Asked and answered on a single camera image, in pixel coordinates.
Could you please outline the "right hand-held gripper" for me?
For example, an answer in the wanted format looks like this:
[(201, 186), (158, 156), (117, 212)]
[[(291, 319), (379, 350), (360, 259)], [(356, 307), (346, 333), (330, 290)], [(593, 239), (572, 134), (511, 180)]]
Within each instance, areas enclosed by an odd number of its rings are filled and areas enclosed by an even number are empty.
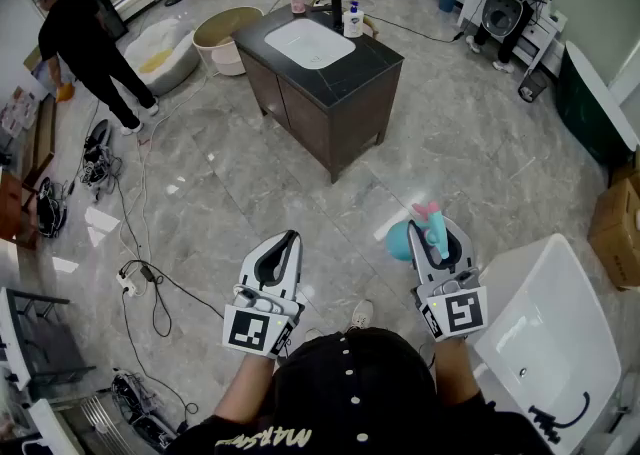
[(416, 306), (436, 342), (464, 338), (488, 325), (487, 290), (479, 282), (470, 237), (453, 220), (444, 217), (449, 257), (444, 260), (453, 279), (437, 286), (440, 261), (432, 254), (415, 221), (407, 226), (407, 239), (420, 285), (413, 290)]

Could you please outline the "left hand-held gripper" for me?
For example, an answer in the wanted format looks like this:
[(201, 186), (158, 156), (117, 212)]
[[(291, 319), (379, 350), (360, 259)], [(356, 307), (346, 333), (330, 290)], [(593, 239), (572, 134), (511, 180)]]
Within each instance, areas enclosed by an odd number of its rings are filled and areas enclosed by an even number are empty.
[(276, 359), (299, 324), (305, 306), (278, 296), (295, 296), (303, 245), (294, 230), (274, 235), (243, 260), (234, 300), (225, 306), (223, 345)]

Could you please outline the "person's right forearm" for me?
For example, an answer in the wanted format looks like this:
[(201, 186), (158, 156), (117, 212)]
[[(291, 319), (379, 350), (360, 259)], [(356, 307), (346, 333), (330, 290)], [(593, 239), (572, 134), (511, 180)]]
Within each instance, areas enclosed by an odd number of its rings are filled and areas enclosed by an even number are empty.
[(450, 338), (435, 345), (435, 375), (437, 394), (445, 406), (467, 402), (480, 392), (462, 338)]

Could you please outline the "person's left forearm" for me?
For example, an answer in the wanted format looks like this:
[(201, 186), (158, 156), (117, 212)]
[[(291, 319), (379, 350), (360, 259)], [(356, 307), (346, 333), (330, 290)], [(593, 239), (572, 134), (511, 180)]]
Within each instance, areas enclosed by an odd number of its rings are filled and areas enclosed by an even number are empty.
[(274, 369), (273, 359), (246, 354), (214, 415), (240, 424), (252, 422), (268, 393)]

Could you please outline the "white pump bottle blue cap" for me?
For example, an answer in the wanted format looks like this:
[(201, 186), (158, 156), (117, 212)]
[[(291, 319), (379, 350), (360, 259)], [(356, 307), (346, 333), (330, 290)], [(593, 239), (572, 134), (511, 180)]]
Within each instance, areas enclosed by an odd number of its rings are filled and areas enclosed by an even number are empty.
[(350, 6), (343, 13), (343, 36), (349, 39), (363, 35), (364, 12), (358, 1), (351, 1)]

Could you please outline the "person's right shoe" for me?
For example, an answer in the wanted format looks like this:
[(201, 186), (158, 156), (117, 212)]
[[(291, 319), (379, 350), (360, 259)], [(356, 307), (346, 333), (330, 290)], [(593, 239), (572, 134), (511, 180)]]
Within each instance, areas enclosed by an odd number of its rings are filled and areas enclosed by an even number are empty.
[(374, 316), (374, 305), (370, 300), (361, 300), (355, 307), (349, 330), (366, 329), (371, 325)]

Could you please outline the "white freestanding basin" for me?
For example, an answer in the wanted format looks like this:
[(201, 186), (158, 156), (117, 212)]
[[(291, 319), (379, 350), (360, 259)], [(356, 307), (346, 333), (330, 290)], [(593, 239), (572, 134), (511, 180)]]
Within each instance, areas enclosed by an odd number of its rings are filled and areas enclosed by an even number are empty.
[[(474, 375), (497, 409), (521, 413), (554, 455), (575, 455), (608, 405), (620, 376), (618, 352), (594, 289), (561, 234), (496, 256), (480, 276), (488, 326), (467, 341), (478, 358)], [(573, 427), (549, 443), (531, 405)]]

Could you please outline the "person's black shirt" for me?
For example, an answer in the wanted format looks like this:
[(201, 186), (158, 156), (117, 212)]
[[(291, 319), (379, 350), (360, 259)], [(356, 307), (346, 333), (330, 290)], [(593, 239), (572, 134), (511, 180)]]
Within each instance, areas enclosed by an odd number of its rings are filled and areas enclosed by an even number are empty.
[(369, 327), (302, 344), (275, 369), (254, 420), (215, 416), (166, 455), (552, 455), (521, 414), (481, 390), (445, 406), (428, 364), (398, 334)]

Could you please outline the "cardboard box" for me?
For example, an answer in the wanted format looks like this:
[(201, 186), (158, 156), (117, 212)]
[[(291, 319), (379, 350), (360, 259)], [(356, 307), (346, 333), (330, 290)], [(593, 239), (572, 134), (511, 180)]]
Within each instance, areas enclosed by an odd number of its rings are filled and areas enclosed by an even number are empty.
[(628, 179), (598, 197), (588, 241), (616, 288), (640, 289), (640, 197)]

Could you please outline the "black mesh wastebasket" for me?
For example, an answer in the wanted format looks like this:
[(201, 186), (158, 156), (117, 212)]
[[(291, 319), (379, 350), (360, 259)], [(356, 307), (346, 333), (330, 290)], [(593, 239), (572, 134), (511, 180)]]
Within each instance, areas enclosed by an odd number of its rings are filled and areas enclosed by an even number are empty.
[(546, 75), (542, 71), (535, 69), (524, 76), (518, 88), (518, 94), (523, 101), (533, 103), (547, 86)]

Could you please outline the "black curved faucet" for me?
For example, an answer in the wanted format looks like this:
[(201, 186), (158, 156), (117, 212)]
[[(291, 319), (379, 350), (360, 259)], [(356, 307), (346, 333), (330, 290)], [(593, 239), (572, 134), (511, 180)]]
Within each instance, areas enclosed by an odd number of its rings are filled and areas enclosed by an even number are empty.
[(538, 428), (542, 431), (544, 437), (549, 443), (558, 445), (561, 441), (558, 431), (573, 427), (584, 417), (589, 409), (591, 397), (588, 392), (584, 392), (582, 396), (584, 398), (584, 406), (582, 410), (574, 419), (564, 423), (558, 422), (554, 415), (549, 414), (534, 405), (529, 407), (528, 413), (533, 415), (533, 423), (538, 425)]

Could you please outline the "dark green bathtub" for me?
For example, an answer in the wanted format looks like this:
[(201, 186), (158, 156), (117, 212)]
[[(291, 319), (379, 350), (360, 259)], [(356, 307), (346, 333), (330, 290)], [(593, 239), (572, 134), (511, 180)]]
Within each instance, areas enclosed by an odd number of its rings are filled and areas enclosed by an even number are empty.
[(565, 43), (561, 60), (555, 105), (567, 129), (603, 166), (625, 164), (640, 145), (610, 90), (570, 41)]

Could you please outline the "round tub wooden rim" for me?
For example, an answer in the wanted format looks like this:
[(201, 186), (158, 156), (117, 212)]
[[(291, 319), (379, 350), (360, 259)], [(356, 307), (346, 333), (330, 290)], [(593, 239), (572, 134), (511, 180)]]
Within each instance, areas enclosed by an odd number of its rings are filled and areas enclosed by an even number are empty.
[(215, 14), (196, 28), (192, 43), (208, 76), (239, 76), (245, 73), (232, 34), (260, 20), (263, 15), (259, 8), (235, 7)]

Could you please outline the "white stone tub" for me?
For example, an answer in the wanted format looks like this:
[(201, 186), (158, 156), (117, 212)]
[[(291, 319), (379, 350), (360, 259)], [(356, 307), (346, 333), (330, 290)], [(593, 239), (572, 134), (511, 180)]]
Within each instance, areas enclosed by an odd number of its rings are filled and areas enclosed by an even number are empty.
[(199, 65), (191, 25), (168, 18), (146, 28), (131, 42), (124, 57), (154, 96), (180, 85)]

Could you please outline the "white inset sink basin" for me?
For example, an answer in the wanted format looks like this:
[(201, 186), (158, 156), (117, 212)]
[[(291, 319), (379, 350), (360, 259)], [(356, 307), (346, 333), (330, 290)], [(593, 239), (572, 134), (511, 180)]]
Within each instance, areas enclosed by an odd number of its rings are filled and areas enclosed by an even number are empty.
[(324, 69), (356, 50), (351, 40), (307, 18), (269, 32), (264, 42), (307, 70)]

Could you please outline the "white drawer cabinet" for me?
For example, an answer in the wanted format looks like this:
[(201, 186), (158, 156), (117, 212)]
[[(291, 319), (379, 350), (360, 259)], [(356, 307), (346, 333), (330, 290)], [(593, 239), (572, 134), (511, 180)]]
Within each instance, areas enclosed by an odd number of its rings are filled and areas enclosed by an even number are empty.
[(513, 54), (527, 65), (523, 78), (538, 68), (554, 78), (559, 76), (564, 53), (560, 35), (566, 23), (567, 17), (558, 10), (544, 9), (538, 17), (532, 17), (513, 50)]

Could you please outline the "grey metal rack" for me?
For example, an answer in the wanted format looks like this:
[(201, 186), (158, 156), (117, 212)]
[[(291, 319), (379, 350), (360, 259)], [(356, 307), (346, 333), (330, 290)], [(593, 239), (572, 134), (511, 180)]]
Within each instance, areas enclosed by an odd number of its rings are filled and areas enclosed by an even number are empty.
[(65, 298), (0, 288), (0, 369), (18, 391), (73, 384), (96, 366), (87, 362), (58, 309)]

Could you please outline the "long wooden shelf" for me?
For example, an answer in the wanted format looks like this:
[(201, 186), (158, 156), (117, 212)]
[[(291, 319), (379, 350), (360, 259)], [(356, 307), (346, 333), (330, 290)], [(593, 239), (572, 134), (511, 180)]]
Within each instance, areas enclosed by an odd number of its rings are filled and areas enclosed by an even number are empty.
[(57, 104), (49, 95), (39, 104), (34, 125), (27, 131), (23, 150), (21, 177), (34, 187), (55, 155)]

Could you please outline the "black square faucet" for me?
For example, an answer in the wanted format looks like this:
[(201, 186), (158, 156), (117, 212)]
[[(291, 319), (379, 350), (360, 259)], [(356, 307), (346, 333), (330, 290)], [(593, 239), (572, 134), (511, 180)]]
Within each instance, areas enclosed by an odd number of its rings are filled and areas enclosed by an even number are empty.
[(332, 16), (333, 30), (342, 34), (344, 30), (342, 0), (320, 0), (311, 7), (312, 12), (326, 12)]

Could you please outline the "brown wooden cabinet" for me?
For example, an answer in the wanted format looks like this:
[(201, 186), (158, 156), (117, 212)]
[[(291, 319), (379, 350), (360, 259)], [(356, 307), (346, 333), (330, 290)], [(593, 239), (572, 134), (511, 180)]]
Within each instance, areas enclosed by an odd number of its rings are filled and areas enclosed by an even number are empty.
[(0, 239), (34, 251), (39, 237), (37, 191), (0, 166)]

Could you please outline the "black tall cabinet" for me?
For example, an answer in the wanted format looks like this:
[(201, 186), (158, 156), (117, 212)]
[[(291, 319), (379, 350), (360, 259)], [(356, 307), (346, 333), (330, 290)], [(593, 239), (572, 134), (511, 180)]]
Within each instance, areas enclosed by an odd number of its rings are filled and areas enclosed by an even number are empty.
[(104, 19), (106, 31), (116, 42), (128, 33), (128, 28), (111, 0), (95, 0)]

